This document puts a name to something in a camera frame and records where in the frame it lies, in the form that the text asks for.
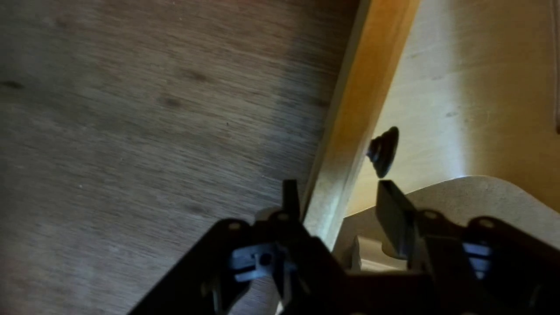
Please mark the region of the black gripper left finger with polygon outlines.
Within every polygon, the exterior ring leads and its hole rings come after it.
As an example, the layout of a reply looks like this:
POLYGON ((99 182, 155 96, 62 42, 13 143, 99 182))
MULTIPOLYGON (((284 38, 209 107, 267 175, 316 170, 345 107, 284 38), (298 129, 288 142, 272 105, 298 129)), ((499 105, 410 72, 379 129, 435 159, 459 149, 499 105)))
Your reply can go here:
POLYGON ((288 212, 293 219, 302 217, 300 189, 298 182, 293 178, 282 184, 282 210, 288 212))

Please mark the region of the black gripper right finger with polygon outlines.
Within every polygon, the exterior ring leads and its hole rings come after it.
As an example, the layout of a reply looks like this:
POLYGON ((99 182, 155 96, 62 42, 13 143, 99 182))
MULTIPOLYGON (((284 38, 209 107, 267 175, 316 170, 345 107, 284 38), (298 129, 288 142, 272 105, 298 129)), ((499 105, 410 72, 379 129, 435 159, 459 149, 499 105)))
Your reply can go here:
POLYGON ((379 184, 377 217, 396 257, 407 259, 414 247, 415 205, 393 182, 379 184))

